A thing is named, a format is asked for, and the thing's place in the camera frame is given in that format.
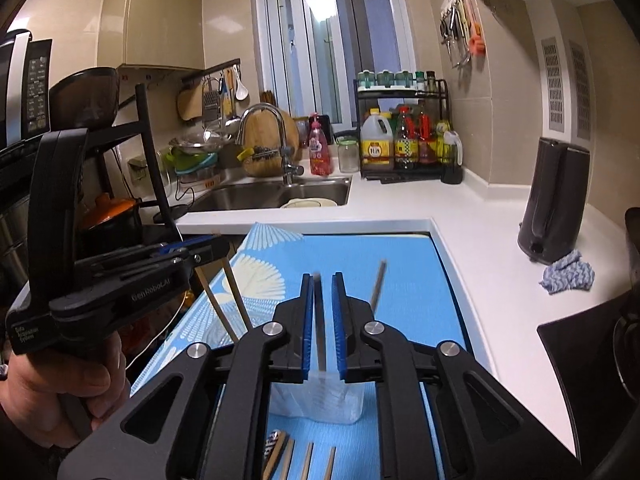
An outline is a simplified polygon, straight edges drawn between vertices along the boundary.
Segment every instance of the blue cloth rag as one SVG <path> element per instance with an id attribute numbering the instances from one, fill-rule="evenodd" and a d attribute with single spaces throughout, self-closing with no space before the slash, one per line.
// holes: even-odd
<path id="1" fill-rule="evenodd" d="M 540 285 L 549 294 L 576 288 L 591 290 L 596 273 L 587 262 L 581 262 L 580 251 L 574 249 L 564 258 L 549 265 L 542 274 Z"/>

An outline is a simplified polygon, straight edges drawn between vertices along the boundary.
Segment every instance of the window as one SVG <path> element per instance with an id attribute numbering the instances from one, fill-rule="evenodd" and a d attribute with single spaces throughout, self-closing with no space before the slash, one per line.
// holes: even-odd
<path id="1" fill-rule="evenodd" d="M 318 111 L 330 117 L 335 131 L 351 129 L 357 72 L 414 68 L 403 0 L 256 2 L 263 86 L 274 91 L 278 106 L 293 117 Z M 404 9 L 404 17 L 398 9 Z M 353 18 L 358 13 L 366 34 L 356 30 Z M 386 27 L 384 34 L 381 27 Z M 385 56 L 395 61 L 389 63 Z"/>

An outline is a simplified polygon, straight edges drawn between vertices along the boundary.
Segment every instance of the blue tablecloth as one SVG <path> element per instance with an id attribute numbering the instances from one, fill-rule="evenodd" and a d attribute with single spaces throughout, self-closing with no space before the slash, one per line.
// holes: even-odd
<path id="1" fill-rule="evenodd" d="M 386 259 L 388 266 L 376 319 L 396 327 L 415 342 L 435 346 L 443 340 L 454 340 L 464 347 L 449 285 L 429 237 L 303 236 L 256 224 L 233 257 L 232 267 L 254 326 L 271 320 L 279 302 L 299 295 L 302 274 L 320 272 L 327 367 L 336 370 L 331 277 L 342 272 L 347 294 L 369 301 L 381 259 Z M 244 325 L 222 272 L 212 280 L 211 288 L 236 333 L 243 334 Z M 214 348 L 230 342 L 205 294 L 156 352 L 133 385 L 133 392 L 196 341 L 206 341 Z M 314 368 L 315 343 L 312 348 Z M 309 441 L 315 446 L 311 480 L 323 478 L 331 446 L 337 447 L 333 478 L 373 479 L 380 474 L 373 384 L 366 387 L 363 414 L 355 424 L 321 424 L 306 418 L 270 415 L 268 427 L 270 431 L 285 430 L 296 439 L 289 478 L 300 477 Z"/>

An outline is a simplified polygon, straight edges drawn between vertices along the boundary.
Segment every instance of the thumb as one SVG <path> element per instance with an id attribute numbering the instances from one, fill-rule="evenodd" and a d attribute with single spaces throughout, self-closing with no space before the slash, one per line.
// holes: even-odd
<path id="1" fill-rule="evenodd" d="M 100 363 L 50 349 L 12 359 L 11 372 L 32 390 L 76 397 L 98 396 L 111 383 L 109 371 Z"/>

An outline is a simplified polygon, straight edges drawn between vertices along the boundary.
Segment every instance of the grater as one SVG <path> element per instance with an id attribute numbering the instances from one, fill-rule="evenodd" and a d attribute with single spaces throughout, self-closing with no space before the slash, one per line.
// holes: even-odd
<path id="1" fill-rule="evenodd" d="M 213 88 L 212 78 L 202 83 L 202 124 L 220 124 L 220 94 Z"/>

